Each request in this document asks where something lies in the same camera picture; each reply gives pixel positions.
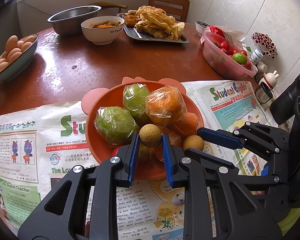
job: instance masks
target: table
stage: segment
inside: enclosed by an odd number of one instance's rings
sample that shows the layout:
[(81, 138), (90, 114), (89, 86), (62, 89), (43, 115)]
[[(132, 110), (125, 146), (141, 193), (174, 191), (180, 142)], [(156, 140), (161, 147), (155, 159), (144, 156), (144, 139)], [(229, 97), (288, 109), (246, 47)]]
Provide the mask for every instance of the table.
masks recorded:
[[(200, 37), (191, 24), (184, 30), (189, 44), (133, 41), (124, 31), (104, 46), (83, 35), (60, 37), (52, 28), (38, 35), (30, 65), (12, 81), (0, 83), (0, 115), (80, 101), (94, 88), (121, 84), (125, 76), (180, 82), (224, 79), (203, 58)], [(253, 79), (247, 80), (256, 87)]]

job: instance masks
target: orange plastic bowl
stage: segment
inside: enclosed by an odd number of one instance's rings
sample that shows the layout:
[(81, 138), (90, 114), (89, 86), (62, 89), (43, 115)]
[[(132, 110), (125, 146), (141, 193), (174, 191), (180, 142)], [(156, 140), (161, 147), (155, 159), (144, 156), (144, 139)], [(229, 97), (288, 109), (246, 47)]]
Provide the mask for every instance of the orange plastic bowl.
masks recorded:
[[(199, 117), (199, 121), (203, 126), (203, 119), (197, 106), (192, 100), (186, 96), (186, 89), (184, 86), (174, 79), (161, 79), (156, 81), (147, 81), (143, 78), (137, 77), (135, 79), (125, 77), (122, 84), (111, 89), (97, 88), (88, 92), (82, 99), (82, 110), (88, 115), (86, 121), (86, 139), (89, 149), (98, 161), (98, 163), (111, 157), (113, 149), (111, 149), (107, 142), (99, 135), (94, 124), (97, 110), (102, 106), (120, 106), (122, 107), (122, 96), (125, 85), (134, 83), (146, 84), (149, 91), (157, 90), (165, 85), (177, 87), (182, 93), (183, 99), (186, 103), (188, 112), (195, 113)], [(165, 177), (164, 164), (155, 158), (150, 158), (146, 163), (139, 163), (137, 165), (135, 178), (136, 179), (159, 179)]]

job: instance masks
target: metal basin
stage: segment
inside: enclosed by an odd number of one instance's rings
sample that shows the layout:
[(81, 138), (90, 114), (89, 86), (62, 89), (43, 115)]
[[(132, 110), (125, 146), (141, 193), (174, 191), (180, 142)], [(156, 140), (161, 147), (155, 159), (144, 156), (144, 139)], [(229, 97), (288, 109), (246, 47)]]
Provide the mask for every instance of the metal basin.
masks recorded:
[(70, 36), (82, 33), (81, 23), (87, 19), (96, 17), (100, 6), (79, 6), (58, 12), (52, 15), (48, 22), (52, 24), (54, 31), (61, 36)]

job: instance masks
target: black tray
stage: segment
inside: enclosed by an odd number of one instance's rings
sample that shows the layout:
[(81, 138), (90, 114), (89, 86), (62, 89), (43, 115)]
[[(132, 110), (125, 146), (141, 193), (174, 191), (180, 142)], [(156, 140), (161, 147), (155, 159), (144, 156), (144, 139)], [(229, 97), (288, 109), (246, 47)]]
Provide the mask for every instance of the black tray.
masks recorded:
[(183, 35), (181, 35), (181, 37), (180, 37), (181, 41), (173, 41), (173, 40), (167, 40), (167, 39), (157, 39), (157, 38), (154, 38), (153, 36), (149, 35), (148, 33), (137, 32), (135, 27), (127, 27), (126, 25), (124, 25), (123, 29), (129, 37), (131, 37), (137, 41), (163, 41), (163, 42), (184, 43), (184, 44), (189, 43), (189, 40)]

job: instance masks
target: green cloth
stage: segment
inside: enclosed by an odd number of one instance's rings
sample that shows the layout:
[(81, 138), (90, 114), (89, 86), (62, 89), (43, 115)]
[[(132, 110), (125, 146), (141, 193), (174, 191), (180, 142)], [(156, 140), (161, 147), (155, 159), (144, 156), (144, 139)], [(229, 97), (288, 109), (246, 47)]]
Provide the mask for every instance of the green cloth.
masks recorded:
[(282, 235), (284, 236), (290, 228), (297, 222), (298, 218), (300, 217), (300, 208), (293, 208), (291, 209), (289, 215), (282, 221), (278, 223), (279, 227), (281, 228)]

